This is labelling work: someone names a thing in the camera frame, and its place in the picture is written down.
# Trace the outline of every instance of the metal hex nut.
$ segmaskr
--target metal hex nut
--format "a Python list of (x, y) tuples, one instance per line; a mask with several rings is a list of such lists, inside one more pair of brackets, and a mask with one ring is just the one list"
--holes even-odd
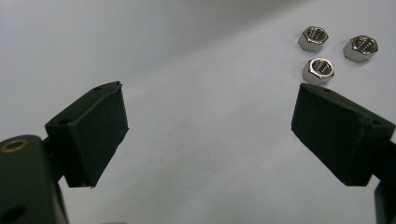
[(358, 35), (350, 39), (344, 47), (344, 55), (355, 63), (361, 63), (373, 57), (378, 52), (374, 39), (366, 35)]
[(334, 65), (327, 59), (316, 58), (310, 60), (304, 67), (303, 78), (308, 83), (321, 85), (334, 76)]
[(317, 52), (328, 38), (323, 28), (310, 26), (303, 31), (298, 43), (303, 50)]

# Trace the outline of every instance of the screw hole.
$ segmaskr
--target screw hole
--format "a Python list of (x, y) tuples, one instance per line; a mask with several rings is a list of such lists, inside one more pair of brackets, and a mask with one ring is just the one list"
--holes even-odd
[(1, 216), (1, 221), (2, 223), (11, 223), (18, 220), (25, 213), (26, 213), (26, 208), (22, 205), (18, 205), (6, 211)]
[(27, 146), (27, 144), (28, 144), (28, 141), (26, 139), (17, 139), (17, 140), (8, 142), (7, 144), (3, 145), (1, 147), (1, 150), (5, 153), (14, 152), (14, 151), (23, 149), (24, 147)]
[(70, 121), (71, 121), (71, 119), (62, 119), (58, 123), (61, 124), (61, 125), (65, 125), (65, 124), (69, 123)]

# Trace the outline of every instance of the hex nut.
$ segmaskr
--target hex nut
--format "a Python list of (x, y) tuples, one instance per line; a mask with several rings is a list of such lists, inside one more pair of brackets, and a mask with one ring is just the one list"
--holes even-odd
[(323, 28), (310, 26), (300, 35), (298, 43), (303, 50), (317, 52), (328, 38)]
[(350, 39), (344, 47), (344, 55), (355, 63), (369, 60), (378, 52), (374, 39), (366, 35), (358, 35)]
[(327, 59), (310, 60), (304, 67), (303, 78), (308, 83), (321, 85), (334, 77), (334, 65)]

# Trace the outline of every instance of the nut threaded hole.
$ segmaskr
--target nut threaded hole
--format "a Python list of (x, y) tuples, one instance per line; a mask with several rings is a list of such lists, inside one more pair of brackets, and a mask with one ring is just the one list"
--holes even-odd
[(324, 76), (329, 75), (332, 71), (332, 67), (330, 66), (330, 64), (322, 60), (314, 61), (312, 63), (312, 68), (315, 70), (315, 72)]
[(376, 43), (374, 40), (367, 36), (359, 36), (353, 40), (355, 47), (364, 52), (375, 50)]
[(317, 27), (311, 27), (306, 33), (308, 34), (309, 38), (317, 41), (323, 40), (326, 37), (324, 31)]

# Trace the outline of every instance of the white surface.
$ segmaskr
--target white surface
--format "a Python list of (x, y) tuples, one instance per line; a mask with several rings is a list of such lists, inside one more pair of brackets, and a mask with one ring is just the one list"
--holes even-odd
[[(395, 1), (167, 0), (0, 3), (0, 138), (44, 124), (120, 80), (129, 126), (95, 189), (61, 181), (71, 223), (375, 223), (377, 179), (347, 188), (295, 137), (304, 64), (396, 123)], [(309, 25), (320, 53), (297, 44)], [(368, 63), (342, 48), (369, 35)]]

